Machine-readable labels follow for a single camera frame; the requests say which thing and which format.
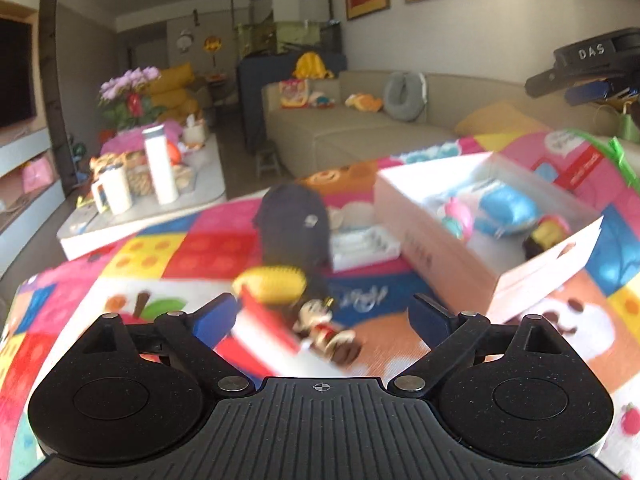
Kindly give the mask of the tissue box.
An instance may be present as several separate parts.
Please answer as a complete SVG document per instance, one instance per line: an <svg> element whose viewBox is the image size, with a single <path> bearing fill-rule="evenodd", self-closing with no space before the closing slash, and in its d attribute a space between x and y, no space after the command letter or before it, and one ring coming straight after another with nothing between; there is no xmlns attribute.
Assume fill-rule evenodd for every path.
<svg viewBox="0 0 640 480"><path fill-rule="evenodd" d="M182 142L186 145L201 145L207 141L208 127L206 121L197 118L194 114L186 118L186 124L182 129Z"/></svg>

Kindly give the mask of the mickey mouse figurine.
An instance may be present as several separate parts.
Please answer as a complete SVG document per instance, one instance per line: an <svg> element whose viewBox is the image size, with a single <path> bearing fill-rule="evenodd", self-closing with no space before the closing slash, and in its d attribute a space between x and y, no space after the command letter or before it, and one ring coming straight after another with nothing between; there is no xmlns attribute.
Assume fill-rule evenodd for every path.
<svg viewBox="0 0 640 480"><path fill-rule="evenodd" d="M299 306L293 332L338 366L356 361L362 348L353 330L333 321L332 301L309 299Z"/></svg>

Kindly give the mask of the yellow cushion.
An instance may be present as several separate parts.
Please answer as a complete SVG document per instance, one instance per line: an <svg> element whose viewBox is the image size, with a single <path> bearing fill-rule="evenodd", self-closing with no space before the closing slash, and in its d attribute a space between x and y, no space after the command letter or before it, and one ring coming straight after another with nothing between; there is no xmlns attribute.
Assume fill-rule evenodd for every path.
<svg viewBox="0 0 640 480"><path fill-rule="evenodd" d="M520 112L511 103L501 101L474 110L454 127L458 136L495 133L549 132L550 127Z"/></svg>

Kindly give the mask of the white red foam rocket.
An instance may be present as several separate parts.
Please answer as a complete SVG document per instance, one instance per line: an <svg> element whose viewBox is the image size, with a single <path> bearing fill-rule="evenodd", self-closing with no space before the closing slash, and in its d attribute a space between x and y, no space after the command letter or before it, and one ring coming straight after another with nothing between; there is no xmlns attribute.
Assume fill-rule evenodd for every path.
<svg viewBox="0 0 640 480"><path fill-rule="evenodd" d="M214 350L261 382L266 377L340 377L344 370L303 344L282 318L257 302L246 286L232 329Z"/></svg>

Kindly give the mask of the black plush toy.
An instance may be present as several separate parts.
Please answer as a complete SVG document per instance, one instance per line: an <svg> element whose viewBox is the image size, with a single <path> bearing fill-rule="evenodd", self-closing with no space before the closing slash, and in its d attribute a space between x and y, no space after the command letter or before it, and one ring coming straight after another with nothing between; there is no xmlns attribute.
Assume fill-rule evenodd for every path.
<svg viewBox="0 0 640 480"><path fill-rule="evenodd" d="M253 219L262 262L322 269L330 260L330 222L321 195L298 183L278 184L262 198Z"/></svg>

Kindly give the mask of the white battery charger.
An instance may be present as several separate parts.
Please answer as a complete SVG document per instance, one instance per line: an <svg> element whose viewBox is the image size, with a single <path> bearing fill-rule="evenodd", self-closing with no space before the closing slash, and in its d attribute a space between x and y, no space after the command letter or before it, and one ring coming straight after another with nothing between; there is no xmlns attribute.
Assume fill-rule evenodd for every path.
<svg viewBox="0 0 640 480"><path fill-rule="evenodd" d="M394 261L400 257L400 241L384 226L370 226L330 236L331 266L345 272Z"/></svg>

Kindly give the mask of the glass fish tank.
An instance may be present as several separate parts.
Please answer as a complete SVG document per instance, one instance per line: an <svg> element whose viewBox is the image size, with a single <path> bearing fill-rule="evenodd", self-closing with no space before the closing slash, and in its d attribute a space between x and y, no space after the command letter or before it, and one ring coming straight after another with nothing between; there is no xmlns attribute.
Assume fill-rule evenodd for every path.
<svg viewBox="0 0 640 480"><path fill-rule="evenodd" d="M316 50L341 53L333 0L230 0L236 58Z"/></svg>

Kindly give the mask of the pink flower bouquet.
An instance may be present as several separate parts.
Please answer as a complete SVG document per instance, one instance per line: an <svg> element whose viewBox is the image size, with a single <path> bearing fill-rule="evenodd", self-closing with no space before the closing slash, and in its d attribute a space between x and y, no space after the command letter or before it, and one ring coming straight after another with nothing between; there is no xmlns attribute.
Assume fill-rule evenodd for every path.
<svg viewBox="0 0 640 480"><path fill-rule="evenodd" d="M166 112L166 107L154 104L149 96L149 86L157 79L160 79L157 67L138 67L101 84L99 107L116 131L155 124Z"/></svg>

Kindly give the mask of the colourful cartoon play mat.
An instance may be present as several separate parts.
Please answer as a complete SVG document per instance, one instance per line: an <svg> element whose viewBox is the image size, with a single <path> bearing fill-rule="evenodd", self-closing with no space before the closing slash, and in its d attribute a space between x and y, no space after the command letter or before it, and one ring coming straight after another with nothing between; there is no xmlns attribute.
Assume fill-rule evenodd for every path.
<svg viewBox="0 0 640 480"><path fill-rule="evenodd" d="M373 200L376 170L458 155L496 152L565 188L602 214L598 244L579 272L536 312L591 366L616 414L600 457L625 479L639 474L639 197L589 143L564 131L488 133L363 162L341 184L314 176L332 210ZM194 311L228 292L262 261L256 198L240 198L152 226L89 255L43 271L17 289L1 341L1 474L27 476L42 453L27 420L32 389L101 314L127 323ZM390 379L425 353L407 309L427 284L394 260L326 278L335 318L362 343L352 375Z"/></svg>

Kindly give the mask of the colourful toy package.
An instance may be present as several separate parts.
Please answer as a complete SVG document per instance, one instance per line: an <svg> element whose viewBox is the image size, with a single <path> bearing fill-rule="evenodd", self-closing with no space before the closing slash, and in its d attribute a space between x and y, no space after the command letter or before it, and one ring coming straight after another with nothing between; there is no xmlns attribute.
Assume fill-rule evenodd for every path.
<svg viewBox="0 0 640 480"><path fill-rule="evenodd" d="M278 83L280 107L292 110L308 105L310 90L306 79L289 79Z"/></svg>

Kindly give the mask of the black television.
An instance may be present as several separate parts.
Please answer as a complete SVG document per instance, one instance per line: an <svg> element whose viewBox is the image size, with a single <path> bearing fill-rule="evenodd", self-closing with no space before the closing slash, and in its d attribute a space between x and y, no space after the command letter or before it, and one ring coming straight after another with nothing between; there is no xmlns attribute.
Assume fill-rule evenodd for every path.
<svg viewBox="0 0 640 480"><path fill-rule="evenodd" d="M32 25L1 19L0 125L6 128L36 114L32 88Z"/></svg>

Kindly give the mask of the white tall thermos bottle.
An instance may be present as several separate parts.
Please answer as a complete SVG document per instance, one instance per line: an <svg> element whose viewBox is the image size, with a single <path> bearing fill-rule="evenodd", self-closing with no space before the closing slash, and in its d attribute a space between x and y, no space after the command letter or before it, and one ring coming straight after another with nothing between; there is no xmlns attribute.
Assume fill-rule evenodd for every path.
<svg viewBox="0 0 640 480"><path fill-rule="evenodd" d="M146 128L142 136L157 201L160 205L171 204L179 194L171 169L165 128L163 125Z"/></svg>

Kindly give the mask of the teal carrot toy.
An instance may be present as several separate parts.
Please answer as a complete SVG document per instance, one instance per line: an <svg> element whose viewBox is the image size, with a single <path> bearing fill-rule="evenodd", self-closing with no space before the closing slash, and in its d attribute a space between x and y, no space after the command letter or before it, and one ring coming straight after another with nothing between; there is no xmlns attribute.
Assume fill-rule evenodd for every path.
<svg viewBox="0 0 640 480"><path fill-rule="evenodd" d="M462 240L462 242L466 241L464 226L462 223L450 216L446 216L442 218L442 225L457 239Z"/></svg>

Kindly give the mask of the beige sofa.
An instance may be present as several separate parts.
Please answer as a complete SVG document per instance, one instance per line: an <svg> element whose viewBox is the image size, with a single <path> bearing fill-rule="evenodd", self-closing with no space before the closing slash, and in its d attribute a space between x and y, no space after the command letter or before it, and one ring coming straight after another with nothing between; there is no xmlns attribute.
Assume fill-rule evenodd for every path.
<svg viewBox="0 0 640 480"><path fill-rule="evenodd" d="M461 138L454 127L482 107L501 101L551 128L578 128L614 136L617 114L608 105L571 107L562 94L526 96L513 82L460 75L428 74L427 103L415 122L400 122L384 110L363 113L345 105L354 93L381 96L390 76L384 70L344 70L334 79L313 80L310 88L333 100L330 108L280 107L277 84L262 88L266 136L283 166L296 178L387 155L430 148Z"/></svg>

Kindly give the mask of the white coffee table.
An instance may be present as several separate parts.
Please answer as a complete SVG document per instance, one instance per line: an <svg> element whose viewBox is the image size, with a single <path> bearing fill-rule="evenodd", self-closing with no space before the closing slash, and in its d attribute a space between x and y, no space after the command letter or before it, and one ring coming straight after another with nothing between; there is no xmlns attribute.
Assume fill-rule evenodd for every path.
<svg viewBox="0 0 640 480"><path fill-rule="evenodd" d="M176 220L227 200L214 134L200 150L184 156L184 161L195 172L194 187L172 204L160 206L152 193L136 197L132 207L119 216L113 216L111 211L99 214L93 205L76 209L56 232L66 258L79 258L149 226Z"/></svg>

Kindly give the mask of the yellow jacket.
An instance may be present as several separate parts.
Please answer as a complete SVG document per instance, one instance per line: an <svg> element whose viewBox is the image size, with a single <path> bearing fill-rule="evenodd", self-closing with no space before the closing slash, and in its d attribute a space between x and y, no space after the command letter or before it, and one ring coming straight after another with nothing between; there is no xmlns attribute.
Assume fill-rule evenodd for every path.
<svg viewBox="0 0 640 480"><path fill-rule="evenodd" d="M334 79L331 72L317 52L307 51L296 61L292 76L294 79L325 80Z"/></svg>

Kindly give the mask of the blue white tissue pack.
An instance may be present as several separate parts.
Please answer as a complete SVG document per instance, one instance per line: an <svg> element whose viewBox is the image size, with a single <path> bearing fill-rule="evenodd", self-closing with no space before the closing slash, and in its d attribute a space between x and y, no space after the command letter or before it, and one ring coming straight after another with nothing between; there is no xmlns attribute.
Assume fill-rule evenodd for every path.
<svg viewBox="0 0 640 480"><path fill-rule="evenodd" d="M534 200L500 179L462 185L447 192L445 197L446 205L469 209L474 231L493 238L521 234L541 217Z"/></svg>

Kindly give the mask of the pink cardboard box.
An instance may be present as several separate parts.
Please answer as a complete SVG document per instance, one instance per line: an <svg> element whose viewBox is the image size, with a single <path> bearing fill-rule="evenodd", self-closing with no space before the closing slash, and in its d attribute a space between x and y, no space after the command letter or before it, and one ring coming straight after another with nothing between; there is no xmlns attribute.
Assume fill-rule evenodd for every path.
<svg viewBox="0 0 640 480"><path fill-rule="evenodd" d="M534 258L527 258L523 247L533 228L501 238L473 231L465 242L457 240L438 215L445 194L491 178L529 196L541 217L563 217L572 235ZM446 306L496 322L538 304L582 270L601 232L600 212L497 153L383 169L373 197L378 222L400 241L402 255Z"/></svg>

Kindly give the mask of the pink pig toy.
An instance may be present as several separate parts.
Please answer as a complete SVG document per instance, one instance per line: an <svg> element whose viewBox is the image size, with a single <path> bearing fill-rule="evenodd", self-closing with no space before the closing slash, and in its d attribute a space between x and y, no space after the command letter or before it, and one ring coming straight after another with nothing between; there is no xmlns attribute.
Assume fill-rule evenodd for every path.
<svg viewBox="0 0 640 480"><path fill-rule="evenodd" d="M440 222L442 222L442 218L446 216L458 219L462 223L462 226L464 226L466 239L468 240L472 236L475 221L474 214L472 214L470 207L461 200L458 200L457 197L448 198L448 200L439 207L438 215Z"/></svg>

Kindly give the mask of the yellow corn toy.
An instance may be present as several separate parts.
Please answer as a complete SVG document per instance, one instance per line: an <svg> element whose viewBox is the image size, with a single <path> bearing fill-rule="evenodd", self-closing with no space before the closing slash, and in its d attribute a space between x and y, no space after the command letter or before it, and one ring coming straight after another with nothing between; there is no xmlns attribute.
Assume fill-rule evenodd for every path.
<svg viewBox="0 0 640 480"><path fill-rule="evenodd" d="M307 288L305 273L294 266L254 266L232 283L235 296L248 292L261 304L295 304Z"/></svg>

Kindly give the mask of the grey neck pillow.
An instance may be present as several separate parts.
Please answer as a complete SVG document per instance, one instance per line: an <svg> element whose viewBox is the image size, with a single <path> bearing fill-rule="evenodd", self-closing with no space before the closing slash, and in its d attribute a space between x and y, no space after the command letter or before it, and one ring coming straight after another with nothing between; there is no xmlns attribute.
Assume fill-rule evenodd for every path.
<svg viewBox="0 0 640 480"><path fill-rule="evenodd" d="M383 89L383 110L400 122L415 122L427 103L427 80L418 72L393 72Z"/></svg>

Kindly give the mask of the round pink pudding badge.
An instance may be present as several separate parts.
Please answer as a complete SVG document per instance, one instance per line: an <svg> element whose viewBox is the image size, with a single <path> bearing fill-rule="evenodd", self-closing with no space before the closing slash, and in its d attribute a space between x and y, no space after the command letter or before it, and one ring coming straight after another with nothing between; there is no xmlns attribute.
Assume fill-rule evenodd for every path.
<svg viewBox="0 0 640 480"><path fill-rule="evenodd" d="M573 233L568 222L558 214L546 214L539 220L529 238L543 252L566 240Z"/></svg>

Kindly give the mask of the snack jar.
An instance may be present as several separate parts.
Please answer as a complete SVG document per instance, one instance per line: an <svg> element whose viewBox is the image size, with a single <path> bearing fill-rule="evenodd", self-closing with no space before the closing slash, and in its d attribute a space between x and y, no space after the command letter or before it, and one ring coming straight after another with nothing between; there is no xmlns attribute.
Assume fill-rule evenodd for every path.
<svg viewBox="0 0 640 480"><path fill-rule="evenodd" d="M151 171L142 151L126 154L126 176L129 189L134 196L147 196L154 192Z"/></svg>

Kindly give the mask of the orange plush toy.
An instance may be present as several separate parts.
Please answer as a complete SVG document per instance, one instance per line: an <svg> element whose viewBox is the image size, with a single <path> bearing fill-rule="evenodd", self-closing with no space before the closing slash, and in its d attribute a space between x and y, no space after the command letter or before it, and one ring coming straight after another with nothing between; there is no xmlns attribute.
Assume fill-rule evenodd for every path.
<svg viewBox="0 0 640 480"><path fill-rule="evenodd" d="M369 93L354 93L346 99L345 105L358 112L378 113L382 110L384 101Z"/></svg>

